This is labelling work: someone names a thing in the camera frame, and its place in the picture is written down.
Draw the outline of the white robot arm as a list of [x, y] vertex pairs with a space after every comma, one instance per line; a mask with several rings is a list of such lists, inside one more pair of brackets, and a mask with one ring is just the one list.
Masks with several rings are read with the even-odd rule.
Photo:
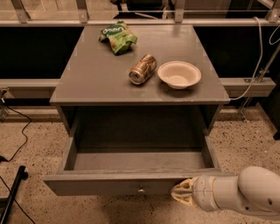
[[186, 179], [172, 188], [171, 196], [206, 212], [232, 210], [280, 221], [280, 176], [259, 166], [247, 167], [238, 176]]

